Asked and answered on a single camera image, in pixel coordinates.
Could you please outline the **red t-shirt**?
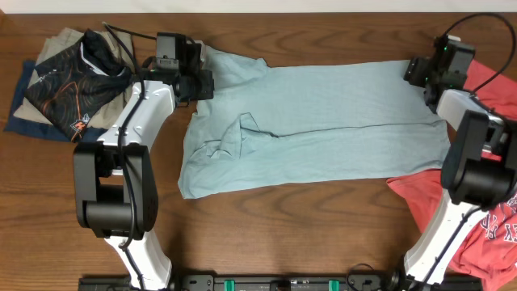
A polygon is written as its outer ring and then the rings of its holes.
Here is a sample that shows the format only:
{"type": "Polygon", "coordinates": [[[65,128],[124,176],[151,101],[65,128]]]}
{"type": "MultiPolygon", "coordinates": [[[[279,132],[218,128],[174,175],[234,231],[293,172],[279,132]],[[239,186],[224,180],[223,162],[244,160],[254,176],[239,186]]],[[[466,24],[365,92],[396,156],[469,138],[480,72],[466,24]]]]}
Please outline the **red t-shirt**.
{"type": "MultiPolygon", "coordinates": [[[[516,82],[504,76],[481,88],[477,95],[488,107],[514,120],[516,82]]],[[[437,169],[387,180],[406,200],[421,231],[430,222],[442,196],[437,169]]],[[[516,198],[489,211],[471,230],[448,267],[481,279],[483,289],[497,291],[516,278],[516,198]]]]}

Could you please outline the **light blue polo shirt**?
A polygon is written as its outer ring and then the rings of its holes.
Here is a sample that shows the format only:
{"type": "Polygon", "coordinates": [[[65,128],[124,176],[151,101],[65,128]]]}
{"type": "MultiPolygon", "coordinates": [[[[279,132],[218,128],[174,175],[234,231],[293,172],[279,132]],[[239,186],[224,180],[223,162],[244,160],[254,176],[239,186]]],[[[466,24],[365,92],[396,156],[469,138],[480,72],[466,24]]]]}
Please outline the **light blue polo shirt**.
{"type": "Polygon", "coordinates": [[[405,61],[270,67],[209,48],[178,186],[199,199],[281,185],[411,175],[442,166],[444,120],[404,81],[405,61]]]}

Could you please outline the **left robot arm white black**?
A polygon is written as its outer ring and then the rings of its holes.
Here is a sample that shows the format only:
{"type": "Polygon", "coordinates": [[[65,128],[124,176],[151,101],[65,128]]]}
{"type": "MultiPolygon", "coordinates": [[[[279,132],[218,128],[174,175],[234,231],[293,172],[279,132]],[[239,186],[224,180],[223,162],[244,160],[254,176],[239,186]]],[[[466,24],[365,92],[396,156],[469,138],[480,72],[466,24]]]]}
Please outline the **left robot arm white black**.
{"type": "Polygon", "coordinates": [[[212,99],[210,70],[182,73],[148,70],[135,82],[120,116],[94,142],[80,142],[74,155],[78,223],[113,247],[127,276],[83,277],[80,290],[172,290],[173,264],[154,231],[158,190],[150,150],[178,105],[212,99]]]}

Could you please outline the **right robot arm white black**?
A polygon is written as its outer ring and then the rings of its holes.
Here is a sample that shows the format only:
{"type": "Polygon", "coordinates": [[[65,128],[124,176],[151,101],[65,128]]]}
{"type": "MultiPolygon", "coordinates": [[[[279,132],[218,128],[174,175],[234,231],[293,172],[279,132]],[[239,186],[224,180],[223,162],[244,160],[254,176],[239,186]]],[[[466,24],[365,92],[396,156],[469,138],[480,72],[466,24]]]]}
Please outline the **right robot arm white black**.
{"type": "Polygon", "coordinates": [[[516,189],[516,123],[464,88],[471,57],[415,57],[404,79],[424,88],[426,105],[455,130],[440,176],[439,206],[417,243],[386,283],[387,290],[480,290],[475,276],[448,275],[467,234],[516,189]]]}

